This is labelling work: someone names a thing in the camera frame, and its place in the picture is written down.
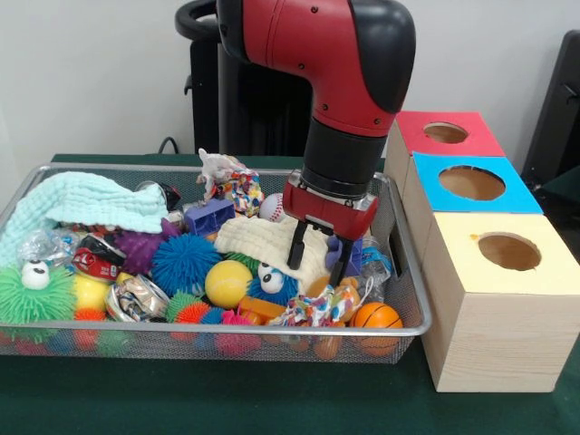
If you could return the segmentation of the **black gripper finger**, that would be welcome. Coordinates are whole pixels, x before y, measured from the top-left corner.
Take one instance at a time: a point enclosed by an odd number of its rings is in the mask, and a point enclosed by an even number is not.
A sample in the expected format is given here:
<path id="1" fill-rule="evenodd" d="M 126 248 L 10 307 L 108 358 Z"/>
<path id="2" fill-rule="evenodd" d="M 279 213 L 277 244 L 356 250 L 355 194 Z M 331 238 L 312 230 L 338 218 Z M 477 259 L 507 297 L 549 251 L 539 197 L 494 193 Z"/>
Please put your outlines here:
<path id="1" fill-rule="evenodd" d="M 305 250 L 304 236 L 307 227 L 308 227 L 307 223 L 301 220 L 297 221 L 295 232 L 290 246 L 289 256 L 286 262 L 288 267 L 292 270 L 297 270 L 301 266 Z"/>
<path id="2" fill-rule="evenodd" d="M 340 237 L 338 238 L 338 240 L 341 241 L 343 244 L 342 251 L 336 263 L 333 266 L 333 270 L 329 280 L 330 286 L 338 286 L 343 280 L 353 249 L 352 240 L 343 239 Z"/>

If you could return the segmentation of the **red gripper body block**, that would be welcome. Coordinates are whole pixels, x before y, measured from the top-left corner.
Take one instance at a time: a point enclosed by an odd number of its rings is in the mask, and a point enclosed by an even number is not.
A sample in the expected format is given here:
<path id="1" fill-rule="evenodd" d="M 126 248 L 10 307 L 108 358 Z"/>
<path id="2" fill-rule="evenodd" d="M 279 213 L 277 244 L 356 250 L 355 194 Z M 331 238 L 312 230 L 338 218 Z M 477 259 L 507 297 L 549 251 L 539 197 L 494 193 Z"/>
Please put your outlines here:
<path id="1" fill-rule="evenodd" d="M 283 192 L 283 207 L 288 216 L 313 224 L 341 238 L 357 240 L 370 227 L 379 200 L 371 194 L 360 199 L 333 198 L 308 188 L 300 171 L 292 171 Z"/>

